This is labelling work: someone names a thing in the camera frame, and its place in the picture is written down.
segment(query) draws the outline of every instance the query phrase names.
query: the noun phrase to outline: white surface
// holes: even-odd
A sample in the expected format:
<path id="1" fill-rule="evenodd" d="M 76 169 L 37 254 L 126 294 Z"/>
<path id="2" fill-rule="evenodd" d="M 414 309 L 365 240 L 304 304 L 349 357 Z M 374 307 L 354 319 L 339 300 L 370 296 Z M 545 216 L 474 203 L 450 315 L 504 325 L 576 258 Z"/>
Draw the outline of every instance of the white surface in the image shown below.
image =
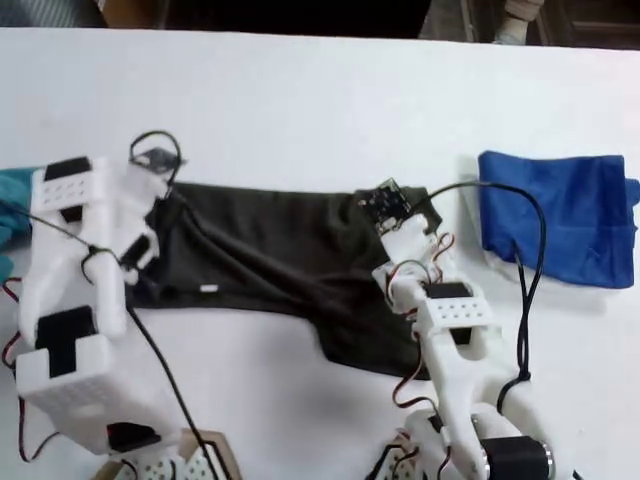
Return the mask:
<path id="1" fill-rule="evenodd" d="M 489 148 L 621 153 L 640 176 L 635 52 L 21 29 L 0 31 L 0 65 L 2 167 L 124 160 L 135 135 L 166 128 L 190 160 L 180 180 L 222 185 L 340 191 L 394 176 L 435 188 Z M 458 265 L 482 285 L 513 346 L 518 286 L 484 267 L 473 241 L 465 246 L 473 230 L 461 203 L 450 193 L 436 206 L 463 239 Z M 574 440 L 586 479 L 635 477 L 640 295 L 583 292 L 550 289 L 534 303 L 541 407 Z M 303 320 L 204 310 L 142 317 L 197 424 L 227 435 L 248 480 L 361 479 L 403 423 L 390 399 L 396 380 L 328 363 Z M 8 339 L 11 319 L 2 318 Z M 66 440 L 20 464 L 15 390 L 0 375 L 6 476 L 90 477 L 100 459 Z M 32 434 L 46 427 L 36 414 L 29 422 L 33 449 Z"/>

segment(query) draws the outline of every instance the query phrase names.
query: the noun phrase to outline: blue fabric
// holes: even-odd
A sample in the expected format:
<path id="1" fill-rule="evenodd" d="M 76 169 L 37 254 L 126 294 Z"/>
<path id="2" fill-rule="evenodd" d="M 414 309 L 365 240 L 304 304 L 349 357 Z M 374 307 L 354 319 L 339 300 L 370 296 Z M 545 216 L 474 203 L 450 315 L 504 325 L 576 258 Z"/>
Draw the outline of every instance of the blue fabric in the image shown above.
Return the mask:
<path id="1" fill-rule="evenodd" d="M 0 170 L 0 198 L 18 208 L 29 211 L 31 200 L 31 174 L 33 168 L 15 168 Z M 9 240 L 26 235 L 31 229 L 30 221 L 24 215 L 0 205 L 0 249 Z M 0 255 L 0 283 L 11 275 L 13 262 L 9 257 Z"/>
<path id="2" fill-rule="evenodd" d="M 622 156 L 541 161 L 485 152 L 478 163 L 480 180 L 527 190 L 542 206 L 546 275 L 581 285 L 633 285 L 633 206 L 640 183 L 625 178 Z M 483 248 L 514 262 L 515 241 L 523 263 L 535 268 L 539 224 L 527 199 L 494 188 L 479 195 Z"/>

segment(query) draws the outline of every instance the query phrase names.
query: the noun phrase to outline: black fabric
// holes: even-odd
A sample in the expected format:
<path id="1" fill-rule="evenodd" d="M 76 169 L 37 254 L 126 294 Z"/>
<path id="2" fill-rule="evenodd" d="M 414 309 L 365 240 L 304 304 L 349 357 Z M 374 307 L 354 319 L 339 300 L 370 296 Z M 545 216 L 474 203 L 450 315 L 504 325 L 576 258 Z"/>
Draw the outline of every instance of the black fabric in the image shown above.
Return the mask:
<path id="1" fill-rule="evenodd" d="M 412 204 L 426 196 L 403 191 Z M 371 277 L 387 256 L 357 198 L 176 184 L 147 218 L 161 254 L 128 300 L 306 318 L 329 360 L 404 376 L 418 361 L 416 344 Z M 219 291 L 199 292 L 211 284 Z"/>

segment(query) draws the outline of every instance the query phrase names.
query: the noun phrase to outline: electronic component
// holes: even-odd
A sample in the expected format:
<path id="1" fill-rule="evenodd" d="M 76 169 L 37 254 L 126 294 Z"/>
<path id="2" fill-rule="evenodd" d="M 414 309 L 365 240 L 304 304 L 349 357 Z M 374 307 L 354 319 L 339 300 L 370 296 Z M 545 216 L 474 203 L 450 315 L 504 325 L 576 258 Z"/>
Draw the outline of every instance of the electronic component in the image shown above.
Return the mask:
<path id="1" fill-rule="evenodd" d="M 429 298 L 469 298 L 473 295 L 462 282 L 423 283 L 422 287 Z"/>
<path id="2" fill-rule="evenodd" d="M 411 214 L 411 205 L 393 178 L 362 196 L 358 205 L 374 223 L 378 235 L 398 228 Z"/>

